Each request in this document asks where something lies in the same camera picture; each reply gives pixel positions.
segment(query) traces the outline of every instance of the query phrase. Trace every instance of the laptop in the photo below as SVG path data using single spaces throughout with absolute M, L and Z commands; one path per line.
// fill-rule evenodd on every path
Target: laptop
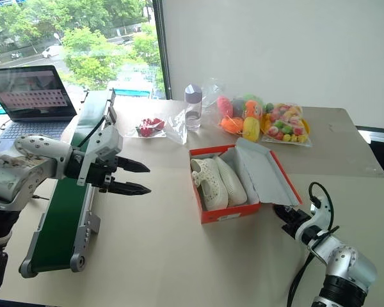
M 0 136 L 0 152 L 23 134 L 60 139 L 77 114 L 52 65 L 0 68 L 0 104 L 12 120 Z

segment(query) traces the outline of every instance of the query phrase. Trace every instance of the red shoe box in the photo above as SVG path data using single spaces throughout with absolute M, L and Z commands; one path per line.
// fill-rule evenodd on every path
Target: red shoe box
M 233 169 L 236 171 L 248 195 L 248 204 L 207 211 L 204 201 L 201 200 L 200 188 L 195 186 L 192 179 L 202 224 L 247 216 L 256 213 L 261 204 L 265 203 L 289 206 L 302 204 L 276 154 L 264 146 L 239 138 L 236 145 L 199 148 L 189 151 L 191 159 L 205 159 L 215 155 L 222 158 L 224 154 L 229 154 L 229 158 L 234 157 L 235 168 Z M 264 171 L 263 175 L 258 170 L 259 168 Z

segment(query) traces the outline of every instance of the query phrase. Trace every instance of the plastic bottle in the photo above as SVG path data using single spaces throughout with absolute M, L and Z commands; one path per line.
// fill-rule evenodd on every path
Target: plastic bottle
M 202 89 L 194 84 L 185 88 L 186 107 L 186 128 L 190 131 L 196 131 L 200 127 L 200 118 L 202 116 Z

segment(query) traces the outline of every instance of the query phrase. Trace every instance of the laptop keyboard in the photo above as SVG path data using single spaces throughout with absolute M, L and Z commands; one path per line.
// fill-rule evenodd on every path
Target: laptop keyboard
M 1 139 L 15 139 L 23 134 L 43 134 L 53 139 L 60 139 L 67 122 L 58 123 L 13 123 L 6 129 Z

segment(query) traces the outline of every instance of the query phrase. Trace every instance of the white shoe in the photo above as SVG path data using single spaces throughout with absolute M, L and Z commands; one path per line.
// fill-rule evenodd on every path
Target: white shoe
M 228 192 L 214 159 L 191 159 L 191 167 L 195 185 L 202 186 L 206 209 L 225 209 L 228 206 Z
M 213 159 L 218 165 L 220 177 L 228 191 L 229 206 L 233 207 L 245 203 L 248 200 L 248 196 L 235 171 L 221 158 L 215 157 Z

